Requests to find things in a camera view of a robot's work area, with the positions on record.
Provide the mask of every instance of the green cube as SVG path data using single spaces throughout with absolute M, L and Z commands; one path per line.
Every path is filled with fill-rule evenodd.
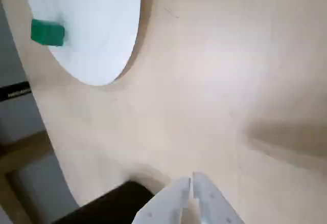
M 65 28 L 52 21 L 32 19 L 31 39 L 42 45 L 63 46 Z

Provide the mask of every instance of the light wood surface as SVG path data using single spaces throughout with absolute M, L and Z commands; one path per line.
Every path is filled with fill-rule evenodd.
M 87 86 L 29 40 L 3 0 L 59 163 L 79 204 L 137 177 L 200 170 L 246 223 L 327 220 L 326 0 L 143 0 L 115 83 Z

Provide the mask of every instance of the black label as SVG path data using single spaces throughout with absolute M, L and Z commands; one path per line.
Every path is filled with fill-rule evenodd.
M 0 102 L 31 93 L 29 82 L 0 87 Z

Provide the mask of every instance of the white paper circle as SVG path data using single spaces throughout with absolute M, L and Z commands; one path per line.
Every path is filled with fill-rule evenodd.
M 28 0 L 33 17 L 65 27 L 64 46 L 49 47 L 74 77 L 105 85 L 123 71 L 138 29 L 141 0 Z

